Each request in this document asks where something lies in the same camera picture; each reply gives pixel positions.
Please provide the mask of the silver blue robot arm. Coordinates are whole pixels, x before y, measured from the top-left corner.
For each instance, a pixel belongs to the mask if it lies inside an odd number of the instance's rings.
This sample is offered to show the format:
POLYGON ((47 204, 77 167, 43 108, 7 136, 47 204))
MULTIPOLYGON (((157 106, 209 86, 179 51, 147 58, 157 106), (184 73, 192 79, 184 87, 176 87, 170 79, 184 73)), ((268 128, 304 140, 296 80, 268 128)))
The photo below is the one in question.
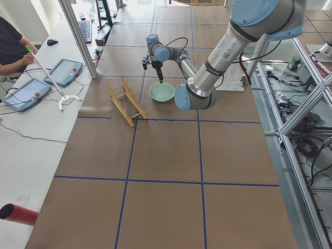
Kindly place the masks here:
POLYGON ((163 45, 155 33, 146 36, 148 55, 143 68, 152 65, 163 81, 162 65, 175 61, 187 82, 175 88, 174 100, 181 110, 208 109, 217 100, 214 84, 249 43, 262 36, 285 40, 304 32, 307 1, 234 1, 227 32, 205 63, 196 70, 184 49, 163 45))

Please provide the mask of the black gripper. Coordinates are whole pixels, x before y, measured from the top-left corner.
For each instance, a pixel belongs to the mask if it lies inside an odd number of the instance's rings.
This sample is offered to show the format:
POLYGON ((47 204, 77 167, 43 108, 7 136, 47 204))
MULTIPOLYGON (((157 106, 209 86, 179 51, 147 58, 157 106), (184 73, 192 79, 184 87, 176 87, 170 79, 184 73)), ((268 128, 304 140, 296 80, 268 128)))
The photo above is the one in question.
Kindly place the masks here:
POLYGON ((152 61, 152 67, 156 70, 160 83, 163 83, 163 73, 162 73, 162 70, 161 70, 162 66, 163 66, 162 62, 152 61))

